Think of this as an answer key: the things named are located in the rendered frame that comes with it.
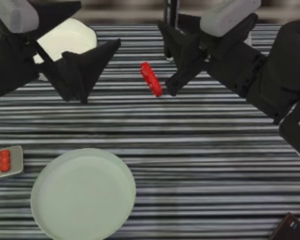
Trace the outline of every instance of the red marker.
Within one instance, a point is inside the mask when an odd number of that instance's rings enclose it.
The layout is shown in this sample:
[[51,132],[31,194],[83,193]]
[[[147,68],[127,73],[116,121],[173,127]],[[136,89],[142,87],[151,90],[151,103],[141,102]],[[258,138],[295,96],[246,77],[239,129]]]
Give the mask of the red marker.
[[149,63],[144,62],[141,64],[141,74],[150,87],[151,91],[156,97],[160,97],[163,94],[162,87],[154,71],[152,70]]

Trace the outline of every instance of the striped tablecloth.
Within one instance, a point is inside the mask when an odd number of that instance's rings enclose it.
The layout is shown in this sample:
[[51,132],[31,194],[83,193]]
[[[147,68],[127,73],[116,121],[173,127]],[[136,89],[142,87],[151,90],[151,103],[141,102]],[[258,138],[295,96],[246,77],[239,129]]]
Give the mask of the striped tablecloth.
[[[266,240],[287,212],[300,217],[300,157],[261,112],[203,72],[178,97],[155,98],[139,73],[161,82],[176,68],[154,25],[94,26],[122,47],[88,105],[65,103],[38,81],[0,99],[0,148],[21,145],[25,172],[0,181],[0,240],[47,239],[30,211],[40,171],[58,155],[100,148],[132,170],[137,198],[110,239]],[[259,25],[268,53],[277,25]]]

